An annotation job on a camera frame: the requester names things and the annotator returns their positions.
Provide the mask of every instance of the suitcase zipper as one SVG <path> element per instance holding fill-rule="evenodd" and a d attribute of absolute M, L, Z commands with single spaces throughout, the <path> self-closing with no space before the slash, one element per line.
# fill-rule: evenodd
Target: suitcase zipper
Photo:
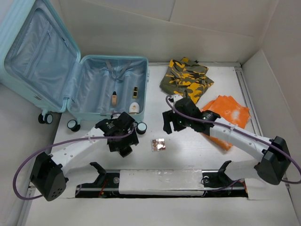
<path fill-rule="evenodd" d="M 46 27 L 44 28 L 44 31 L 43 31 L 43 34 L 42 34 L 42 37 L 41 37 L 41 40 L 36 48 L 36 50 L 34 51 L 33 53 L 33 56 L 31 58 L 31 60 L 29 61 L 28 63 L 28 66 L 24 72 L 24 76 L 28 79 L 30 79 L 30 77 L 32 76 L 32 68 L 33 68 L 33 65 L 34 63 L 36 62 L 38 56 L 40 55 L 41 53 L 41 49 L 44 49 L 45 48 L 45 43 L 49 40 L 49 35 L 47 35 L 47 31 L 49 31 L 49 22 L 47 22 L 47 25 Z"/>

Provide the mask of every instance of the suitcase lid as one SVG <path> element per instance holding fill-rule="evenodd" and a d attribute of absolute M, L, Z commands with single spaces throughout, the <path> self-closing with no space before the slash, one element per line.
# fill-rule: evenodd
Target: suitcase lid
<path fill-rule="evenodd" d="M 80 81 L 79 47 L 48 0 L 15 2 L 1 27 L 5 76 L 42 99 L 38 107 L 64 112 Z"/>

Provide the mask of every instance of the black wheel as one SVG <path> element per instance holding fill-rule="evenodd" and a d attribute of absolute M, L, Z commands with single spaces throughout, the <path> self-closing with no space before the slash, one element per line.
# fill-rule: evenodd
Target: black wheel
<path fill-rule="evenodd" d="M 44 121 L 46 124 L 51 124 L 53 121 L 53 116 L 52 116 L 52 114 L 46 114 L 44 119 L 45 119 Z"/>
<path fill-rule="evenodd" d="M 77 132 L 80 129 L 80 125 L 77 123 L 76 120 L 71 119 L 68 123 L 67 123 L 67 127 L 68 129 L 70 129 L 73 132 Z"/>
<path fill-rule="evenodd" d="M 38 120 L 39 120 L 40 124 L 45 124 L 45 121 L 43 119 L 43 115 L 42 114 L 39 114 Z"/>

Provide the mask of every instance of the suitcase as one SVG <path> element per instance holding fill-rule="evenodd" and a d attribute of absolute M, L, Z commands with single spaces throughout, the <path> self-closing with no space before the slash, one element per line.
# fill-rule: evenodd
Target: suitcase
<path fill-rule="evenodd" d="M 11 7 L 0 27 L 0 59 L 0 82 L 42 109 L 40 123 L 51 123 L 48 112 L 66 110 L 76 118 L 76 125 L 81 120 L 99 121 L 115 112 L 128 113 L 133 102 L 140 112 L 132 117 L 143 120 L 147 58 L 88 55 L 81 59 L 79 47 L 48 0 Z"/>

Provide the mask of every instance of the camouflage cloth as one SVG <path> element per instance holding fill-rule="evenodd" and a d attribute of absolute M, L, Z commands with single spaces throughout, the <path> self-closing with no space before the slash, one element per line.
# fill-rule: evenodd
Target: camouflage cloth
<path fill-rule="evenodd" d="M 213 81 L 206 76 L 208 68 L 183 58 L 171 60 L 160 87 L 167 94 L 189 97 L 195 104 Z"/>

